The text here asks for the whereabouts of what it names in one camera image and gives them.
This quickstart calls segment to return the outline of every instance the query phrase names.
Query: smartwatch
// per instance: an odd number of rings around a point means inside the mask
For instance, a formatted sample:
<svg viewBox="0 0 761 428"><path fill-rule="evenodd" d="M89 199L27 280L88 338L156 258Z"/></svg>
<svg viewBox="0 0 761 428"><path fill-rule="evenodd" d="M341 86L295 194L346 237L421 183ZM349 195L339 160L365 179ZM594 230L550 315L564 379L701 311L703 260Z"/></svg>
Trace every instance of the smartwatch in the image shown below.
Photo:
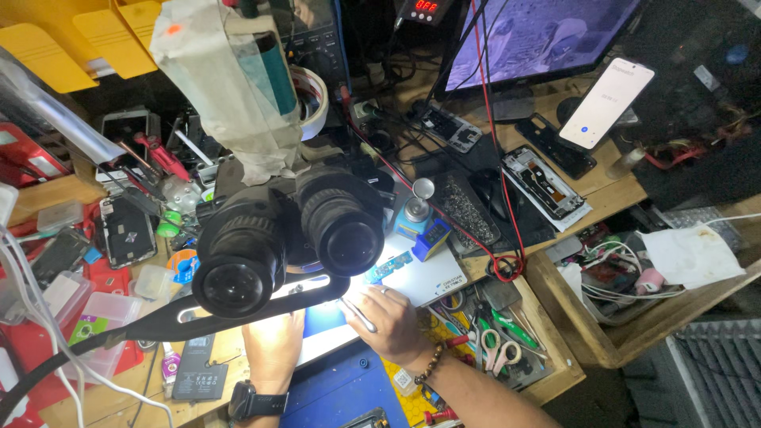
<svg viewBox="0 0 761 428"><path fill-rule="evenodd" d="M257 394L251 381L238 382L228 405L228 414L235 422L244 422L255 416L277 416L285 412L288 393L282 395Z"/></svg>

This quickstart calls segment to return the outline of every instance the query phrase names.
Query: beaded bracelet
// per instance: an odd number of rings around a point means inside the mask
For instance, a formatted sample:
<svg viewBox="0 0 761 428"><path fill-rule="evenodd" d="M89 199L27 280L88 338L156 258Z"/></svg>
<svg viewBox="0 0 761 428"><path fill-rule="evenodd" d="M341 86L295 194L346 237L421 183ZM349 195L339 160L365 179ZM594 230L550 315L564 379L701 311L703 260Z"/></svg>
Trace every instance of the beaded bracelet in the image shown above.
<svg viewBox="0 0 761 428"><path fill-rule="evenodd" d="M444 344L441 342L436 343L436 351L433 353L431 362L428 363L428 368L420 376L415 376L415 385L422 384L431 375L431 371L436 368L442 353L444 353Z"/></svg>

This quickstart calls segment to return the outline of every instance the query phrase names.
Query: red cable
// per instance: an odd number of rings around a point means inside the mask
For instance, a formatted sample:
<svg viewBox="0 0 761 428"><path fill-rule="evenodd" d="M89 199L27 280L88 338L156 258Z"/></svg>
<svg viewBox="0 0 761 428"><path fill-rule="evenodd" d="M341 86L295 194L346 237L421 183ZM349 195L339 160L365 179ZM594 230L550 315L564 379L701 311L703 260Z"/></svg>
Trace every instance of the red cable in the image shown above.
<svg viewBox="0 0 761 428"><path fill-rule="evenodd" d="M473 9L473 19L476 19L476 0L470 1L470 7ZM474 24L473 29L476 32L476 52L481 52L481 43L479 39L479 31L478 31L477 22ZM495 129L494 129L494 118L492 117L492 106L491 106L491 103L489 103L489 93L486 90L486 78L484 78L484 74L483 74L482 61L479 61L479 70L481 71L481 86L483 88L483 99L486 103L486 116L489 118L489 127L491 128L491 131L492 131L492 141L494 142L494 150L495 152L499 153L499 148L497 144L497 133L495 132ZM510 220L512 220L513 222L515 235L518 236L518 244L521 246L521 262L525 262L526 251L524 249L521 233L518 231L518 224L515 221L515 214L513 214L512 204L510 204L510 195L508 194L508 186L505 183L505 173L502 171L499 171L499 172L500 172L499 177L501 178L501 182L502 182L502 190L505 192L505 200L508 202L508 211L510 212Z"/></svg>
<svg viewBox="0 0 761 428"><path fill-rule="evenodd" d="M348 88L346 88L346 86L341 87L341 96L342 96L343 111L344 111L344 114L346 115L346 120L347 122L349 122L349 125L354 129L354 132L357 133L359 138L362 139L362 141L365 142L365 144L369 145L371 149L375 150L376 154L378 155L378 158L380 158L381 161L383 161L383 163L386 164L386 166L402 181L402 184L404 184L410 191L412 191L412 186L410 186L409 183L407 183L407 178L402 176L396 170L396 168L389 161L387 161L386 158L383 157L383 155L381 155L381 152L378 151L368 141L367 137L365 137L365 134L362 131L360 131L359 128L354 124L354 120L352 119L351 114L349 114L349 102L351 101L351 96L349 95L349 90ZM457 222L455 222L450 216L447 216L436 205L430 202L428 202L428 204L431 206L431 208L433 208L434 210L436 210L436 212L438 212L441 218L443 218L444 220L447 220L457 230L464 233L465 236L473 240L473 242L475 242L479 247L481 247L481 249L483 249L490 258L492 258L492 262L494 263L495 275L500 281L504 283L509 283L510 281L513 281L516 278L518 278L518 276L521 274L524 268L524 261L522 259L520 259L519 257L515 257L513 255L505 255L505 256L496 257L491 251L489 251L489 249L484 244L482 244L479 240L477 240L470 233L468 233L464 228L462 228L462 226L458 225ZM516 263L516 269L514 270L513 274L509 277L502 276L499 272L500 269L497 268L498 263L505 259L515 260L515 263Z"/></svg>

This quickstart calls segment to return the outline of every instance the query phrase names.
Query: masking tape roll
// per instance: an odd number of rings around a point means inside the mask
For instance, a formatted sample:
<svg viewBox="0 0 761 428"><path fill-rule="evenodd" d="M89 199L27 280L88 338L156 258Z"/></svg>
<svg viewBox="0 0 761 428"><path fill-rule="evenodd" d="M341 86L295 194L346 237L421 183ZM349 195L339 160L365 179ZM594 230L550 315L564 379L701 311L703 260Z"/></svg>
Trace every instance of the masking tape roll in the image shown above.
<svg viewBox="0 0 761 428"><path fill-rule="evenodd" d="M319 102L317 109L307 108L306 120L299 122L304 132L301 141L306 141L315 137L325 126L325 119L328 116L328 88L320 76L297 65L291 65L291 77L297 97L307 95Z"/></svg>

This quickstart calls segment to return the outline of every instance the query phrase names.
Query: glue tube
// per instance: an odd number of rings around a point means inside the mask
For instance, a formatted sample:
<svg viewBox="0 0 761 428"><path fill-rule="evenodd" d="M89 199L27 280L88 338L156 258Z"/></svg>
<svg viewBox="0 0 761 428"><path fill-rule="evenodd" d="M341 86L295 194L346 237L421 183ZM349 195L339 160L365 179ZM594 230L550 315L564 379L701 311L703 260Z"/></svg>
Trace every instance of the glue tube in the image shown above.
<svg viewBox="0 0 761 428"><path fill-rule="evenodd" d="M172 397L174 380L177 377L177 368L180 367L180 356L174 352L169 342L163 342L164 359L161 360L161 374L164 376L164 396Z"/></svg>

